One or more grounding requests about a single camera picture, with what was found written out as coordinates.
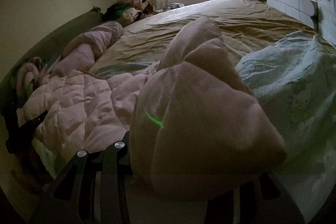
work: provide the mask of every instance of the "mattress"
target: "mattress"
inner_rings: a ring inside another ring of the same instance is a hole
[[[167,44],[190,21],[207,16],[221,29],[229,58],[236,65],[246,54],[261,50],[286,35],[310,27],[257,0],[210,0],[158,14],[124,28],[91,71],[122,62],[159,61]]]

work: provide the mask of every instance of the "white dresser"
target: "white dresser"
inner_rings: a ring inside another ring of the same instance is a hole
[[[267,5],[296,18],[314,30],[318,30],[318,5],[311,0],[267,0]]]
[[[318,0],[319,31],[318,33],[336,47],[336,0]]]

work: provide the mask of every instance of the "silver screw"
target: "silver screw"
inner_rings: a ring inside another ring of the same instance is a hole
[[[77,156],[78,157],[84,157],[86,155],[86,151],[85,150],[79,150],[78,152],[77,152]]]
[[[125,146],[125,143],[123,143],[123,142],[117,142],[117,143],[114,144],[114,146],[115,146],[115,148],[120,149],[120,148],[123,148]]]

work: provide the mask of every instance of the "headboard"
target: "headboard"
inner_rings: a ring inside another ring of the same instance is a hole
[[[102,23],[100,8],[94,7],[92,10],[80,15],[54,30],[41,41],[36,43],[19,61],[11,68],[0,84],[0,113],[5,106],[16,100],[16,90],[10,83],[13,72],[16,72],[22,63],[38,56],[48,60],[54,55],[61,55],[65,46],[77,35]]]

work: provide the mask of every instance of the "green laser line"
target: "green laser line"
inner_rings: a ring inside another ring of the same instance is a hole
[[[162,122],[160,122],[159,120],[157,120],[157,119],[153,118],[152,116],[150,116],[150,115],[148,114],[148,112],[146,111],[145,108],[143,108],[143,109],[145,110],[145,113],[146,113],[147,117],[148,117],[153,123],[157,124],[157,125],[160,126],[161,128],[164,128]]]

